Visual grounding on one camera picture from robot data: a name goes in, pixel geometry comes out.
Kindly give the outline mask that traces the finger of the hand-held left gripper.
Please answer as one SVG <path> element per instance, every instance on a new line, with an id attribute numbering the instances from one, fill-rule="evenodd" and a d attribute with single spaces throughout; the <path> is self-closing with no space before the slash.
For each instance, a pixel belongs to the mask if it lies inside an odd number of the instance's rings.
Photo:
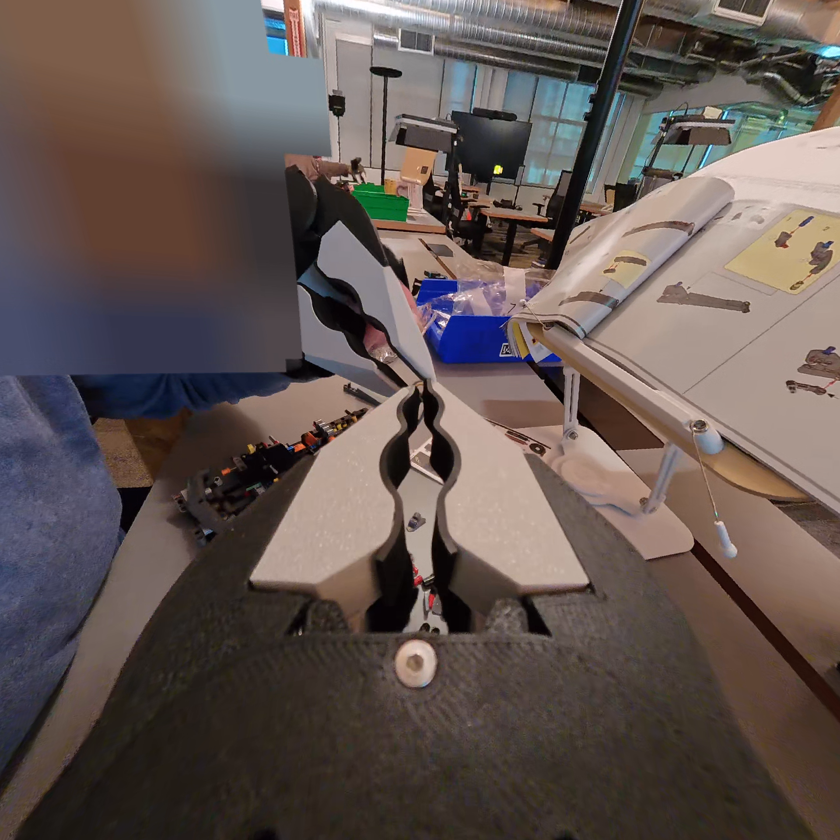
<path id="1" fill-rule="evenodd" d="M 384 333 L 396 355 L 419 379 L 435 381 L 434 363 L 417 325 L 406 289 L 344 222 L 321 238 L 317 268 L 335 288 L 352 298 L 366 323 Z"/>
<path id="2" fill-rule="evenodd" d="M 301 350 L 307 362 L 384 398 L 406 387 L 398 376 L 384 373 L 371 358 L 357 352 L 347 332 L 329 326 L 320 318 L 314 305 L 320 299 L 317 293 L 297 285 L 297 299 Z"/>

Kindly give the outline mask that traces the lego instruction booklet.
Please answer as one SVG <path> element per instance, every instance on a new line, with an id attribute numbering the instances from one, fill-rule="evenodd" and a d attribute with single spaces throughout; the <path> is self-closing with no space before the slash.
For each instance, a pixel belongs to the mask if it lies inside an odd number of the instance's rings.
<path id="1" fill-rule="evenodd" d="M 838 127 L 738 152 L 576 227 L 507 322 L 697 455 L 706 421 L 838 512 Z"/>

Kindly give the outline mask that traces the pile of lego pieces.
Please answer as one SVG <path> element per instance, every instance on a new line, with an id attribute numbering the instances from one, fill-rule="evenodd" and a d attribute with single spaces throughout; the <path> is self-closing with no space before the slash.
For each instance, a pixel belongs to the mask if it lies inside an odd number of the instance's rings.
<path id="1" fill-rule="evenodd" d="M 406 521 L 406 546 L 413 564 L 415 600 L 404 632 L 448 634 L 443 603 L 436 587 L 432 562 L 433 522 L 431 514 L 415 511 Z"/>

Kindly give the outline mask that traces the person's left forearm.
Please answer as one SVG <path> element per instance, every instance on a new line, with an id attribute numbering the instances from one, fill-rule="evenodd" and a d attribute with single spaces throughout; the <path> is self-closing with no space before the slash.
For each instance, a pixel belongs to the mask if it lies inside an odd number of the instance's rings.
<path id="1" fill-rule="evenodd" d="M 90 415 L 109 419 L 166 419 L 182 410 L 206 411 L 251 396 L 272 396 L 314 374 L 78 374 L 71 377 Z"/>

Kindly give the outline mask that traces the black wall monitor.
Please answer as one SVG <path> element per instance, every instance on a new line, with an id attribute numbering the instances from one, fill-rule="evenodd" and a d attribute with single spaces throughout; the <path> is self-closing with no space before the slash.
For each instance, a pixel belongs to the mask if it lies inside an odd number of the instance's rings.
<path id="1" fill-rule="evenodd" d="M 524 166 L 532 124 L 484 113 L 452 111 L 458 129 L 458 163 L 479 183 L 514 183 Z"/>

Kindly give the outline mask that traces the green plastic bin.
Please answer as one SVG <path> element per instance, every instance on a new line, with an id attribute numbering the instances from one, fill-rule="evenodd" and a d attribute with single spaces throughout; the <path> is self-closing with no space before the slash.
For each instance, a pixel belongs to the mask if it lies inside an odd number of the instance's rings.
<path id="1" fill-rule="evenodd" d="M 354 185 L 352 195 L 371 219 L 399 223 L 407 220 L 410 199 L 386 192 L 383 185 L 358 183 Z"/>

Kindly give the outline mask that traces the white sticker sheet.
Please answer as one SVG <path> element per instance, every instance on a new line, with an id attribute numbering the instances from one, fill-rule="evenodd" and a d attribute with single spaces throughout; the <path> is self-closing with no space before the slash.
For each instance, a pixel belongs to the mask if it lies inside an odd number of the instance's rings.
<path id="1" fill-rule="evenodd" d="M 412 451 L 409 465 L 442 487 L 452 487 L 455 483 L 455 451 L 446 437 L 429 437 Z"/>

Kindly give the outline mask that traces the wooden desk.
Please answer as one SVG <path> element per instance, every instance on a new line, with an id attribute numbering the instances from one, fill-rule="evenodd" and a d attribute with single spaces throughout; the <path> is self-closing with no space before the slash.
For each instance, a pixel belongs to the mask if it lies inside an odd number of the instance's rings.
<path id="1" fill-rule="evenodd" d="M 546 228 L 549 225 L 549 220 L 538 214 L 525 213 L 512 208 L 496 207 L 491 204 L 473 203 L 470 205 L 470 212 L 474 215 L 476 221 L 482 217 L 485 222 L 496 220 L 507 223 L 505 247 L 501 258 L 503 266 L 509 266 L 519 226 Z"/>

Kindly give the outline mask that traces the silver ventilation duct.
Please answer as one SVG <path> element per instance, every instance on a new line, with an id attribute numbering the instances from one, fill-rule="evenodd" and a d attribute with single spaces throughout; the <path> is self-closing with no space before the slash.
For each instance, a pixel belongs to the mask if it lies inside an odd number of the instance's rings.
<path id="1" fill-rule="evenodd" d="M 358 18 L 380 28 L 405 28 L 464 43 L 559 54 L 560 43 L 605 47 L 620 2 L 540 1 L 321 1 L 318 13 Z M 737 49 L 799 49 L 821 58 L 838 58 L 838 2 L 647 1 L 642 20 L 654 34 L 637 34 L 636 45 L 656 57 L 693 60 L 697 42 L 709 37 L 714 60 Z"/>

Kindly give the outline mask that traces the clear plastic bags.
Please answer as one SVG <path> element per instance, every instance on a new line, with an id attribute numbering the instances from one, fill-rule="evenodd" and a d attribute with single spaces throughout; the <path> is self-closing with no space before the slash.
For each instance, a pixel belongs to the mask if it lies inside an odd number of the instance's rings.
<path id="1" fill-rule="evenodd" d="M 502 317 L 524 309 L 553 278 L 542 268 L 516 268 L 480 263 L 474 276 L 459 279 L 426 278 L 416 296 L 423 329 L 444 326 L 454 316 Z"/>

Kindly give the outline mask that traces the black floor lamp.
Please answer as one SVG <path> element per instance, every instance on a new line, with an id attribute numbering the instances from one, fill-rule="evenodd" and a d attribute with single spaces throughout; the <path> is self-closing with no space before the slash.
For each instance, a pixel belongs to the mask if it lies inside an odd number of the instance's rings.
<path id="1" fill-rule="evenodd" d="M 389 66 L 372 65 L 370 73 L 373 77 L 382 79 L 382 113 L 381 113 L 381 165 L 380 175 L 381 184 L 385 187 L 385 171 L 386 171 L 386 146 L 387 146 L 387 113 L 389 100 L 389 83 L 391 80 L 400 79 L 403 72 L 400 69 Z"/>

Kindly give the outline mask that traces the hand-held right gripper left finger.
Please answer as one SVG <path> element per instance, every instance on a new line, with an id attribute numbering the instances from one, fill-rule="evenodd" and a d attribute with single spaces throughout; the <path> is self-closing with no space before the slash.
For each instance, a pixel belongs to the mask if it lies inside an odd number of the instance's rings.
<path id="1" fill-rule="evenodd" d="M 336 602 L 370 632 L 406 629 L 417 599 L 400 485 L 423 401 L 403 388 L 311 462 L 250 576 L 253 588 Z"/>

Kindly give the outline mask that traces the person's blue sweater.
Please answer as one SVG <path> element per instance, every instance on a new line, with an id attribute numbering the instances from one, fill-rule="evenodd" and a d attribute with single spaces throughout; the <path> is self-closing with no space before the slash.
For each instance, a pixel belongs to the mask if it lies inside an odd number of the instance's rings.
<path id="1" fill-rule="evenodd" d="M 74 658 L 119 547 L 121 500 L 66 375 L 1 378 L 1 766 Z"/>

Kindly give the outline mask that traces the black office chair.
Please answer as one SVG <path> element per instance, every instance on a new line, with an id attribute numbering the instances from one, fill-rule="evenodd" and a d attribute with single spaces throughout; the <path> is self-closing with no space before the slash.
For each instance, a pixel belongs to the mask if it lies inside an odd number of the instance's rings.
<path id="1" fill-rule="evenodd" d="M 532 203 L 538 210 L 539 221 L 536 228 L 556 228 L 560 211 L 571 182 L 572 171 L 563 170 L 560 179 L 550 195 L 546 194 L 540 202 Z"/>
<path id="2" fill-rule="evenodd" d="M 468 204 L 461 193 L 459 175 L 455 171 L 449 172 L 444 190 L 442 222 L 449 238 L 462 241 L 462 247 L 472 256 L 478 257 L 487 234 L 488 220 L 481 208 Z"/>

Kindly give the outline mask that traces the black metal pole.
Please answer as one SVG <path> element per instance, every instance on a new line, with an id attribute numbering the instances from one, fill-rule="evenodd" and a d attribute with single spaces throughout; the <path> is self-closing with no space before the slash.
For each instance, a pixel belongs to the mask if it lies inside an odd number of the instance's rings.
<path id="1" fill-rule="evenodd" d="M 547 270 L 556 270 L 560 266 L 569 244 L 643 5 L 643 1 L 622 1 L 618 9 L 605 63 L 595 93 L 591 96 L 591 110 L 585 121 L 568 190 L 556 220 L 545 263 Z"/>

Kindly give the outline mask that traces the blue plastic bin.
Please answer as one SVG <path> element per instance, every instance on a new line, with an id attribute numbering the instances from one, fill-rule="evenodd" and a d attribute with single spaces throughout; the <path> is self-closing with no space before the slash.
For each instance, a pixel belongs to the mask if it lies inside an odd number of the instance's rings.
<path id="1" fill-rule="evenodd" d="M 454 316 L 445 325 L 433 323 L 423 329 L 423 334 L 440 360 L 447 364 L 517 362 L 520 356 L 508 337 L 508 321 L 513 315 L 509 318 Z"/>

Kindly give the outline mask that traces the partly built black lego model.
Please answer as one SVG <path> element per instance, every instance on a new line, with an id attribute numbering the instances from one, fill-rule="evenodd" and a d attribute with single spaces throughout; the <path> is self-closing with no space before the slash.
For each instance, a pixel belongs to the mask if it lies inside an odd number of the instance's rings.
<path id="1" fill-rule="evenodd" d="M 249 444 L 242 455 L 223 467 L 202 469 L 190 476 L 185 488 L 174 495 L 179 512 L 192 524 L 200 547 L 230 529 L 233 521 L 299 463 L 313 459 L 336 437 L 369 412 L 362 407 L 331 422 L 315 421 L 297 442 L 284 444 L 273 437 Z"/>

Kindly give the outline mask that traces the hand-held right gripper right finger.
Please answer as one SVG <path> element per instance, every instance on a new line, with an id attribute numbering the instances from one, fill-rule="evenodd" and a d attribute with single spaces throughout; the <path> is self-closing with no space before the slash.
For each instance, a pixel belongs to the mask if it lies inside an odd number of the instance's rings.
<path id="1" fill-rule="evenodd" d="M 432 559 L 450 632 L 469 632 L 498 601 L 583 592 L 590 580 L 525 455 L 447 388 L 424 383 L 430 463 L 444 484 Z"/>

